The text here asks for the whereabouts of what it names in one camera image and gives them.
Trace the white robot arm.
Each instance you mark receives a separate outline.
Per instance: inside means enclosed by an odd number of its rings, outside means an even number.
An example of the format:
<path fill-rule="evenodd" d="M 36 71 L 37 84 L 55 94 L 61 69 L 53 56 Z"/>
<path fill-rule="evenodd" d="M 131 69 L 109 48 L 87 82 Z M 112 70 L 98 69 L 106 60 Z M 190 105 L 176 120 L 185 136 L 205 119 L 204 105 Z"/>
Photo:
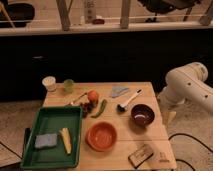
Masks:
<path fill-rule="evenodd" d="M 185 100 L 197 103 L 213 115 L 213 88 L 205 84 L 207 78 L 207 67 L 200 62 L 174 68 L 166 74 L 166 86 L 157 96 L 165 126 L 175 118 L 174 108 Z"/>

